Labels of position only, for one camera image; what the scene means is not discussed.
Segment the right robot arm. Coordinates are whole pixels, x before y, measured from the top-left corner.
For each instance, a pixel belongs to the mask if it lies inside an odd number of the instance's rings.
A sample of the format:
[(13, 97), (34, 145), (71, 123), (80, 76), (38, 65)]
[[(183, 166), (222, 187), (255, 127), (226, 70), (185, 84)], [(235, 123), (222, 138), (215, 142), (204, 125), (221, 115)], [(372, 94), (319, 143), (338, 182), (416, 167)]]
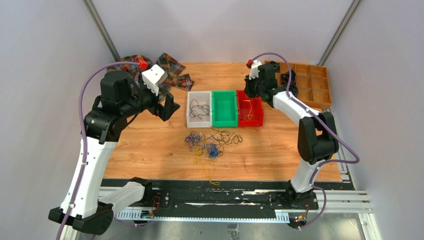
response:
[(249, 60), (244, 92), (250, 98), (260, 97), (284, 113), (298, 127), (297, 151), (300, 162), (286, 190), (286, 203), (294, 209), (301, 207), (313, 192), (313, 183), (320, 164), (330, 160), (339, 150), (334, 117), (319, 112), (301, 102), (284, 85), (279, 85), (272, 64)]

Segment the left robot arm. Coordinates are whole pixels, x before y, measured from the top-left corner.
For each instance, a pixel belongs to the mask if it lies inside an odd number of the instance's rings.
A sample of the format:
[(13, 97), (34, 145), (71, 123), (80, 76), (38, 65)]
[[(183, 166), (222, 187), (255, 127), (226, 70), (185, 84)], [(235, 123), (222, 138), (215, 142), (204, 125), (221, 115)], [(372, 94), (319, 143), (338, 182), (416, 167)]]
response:
[(105, 74), (100, 95), (82, 119), (80, 155), (69, 192), (60, 206), (50, 210), (51, 221), (85, 234), (102, 235), (126, 207), (152, 203), (152, 183), (140, 177), (106, 196), (99, 197), (99, 191), (122, 131), (138, 114), (149, 111), (167, 121), (179, 109), (173, 95), (161, 87), (166, 78), (158, 65), (143, 71), (140, 83), (123, 70)]

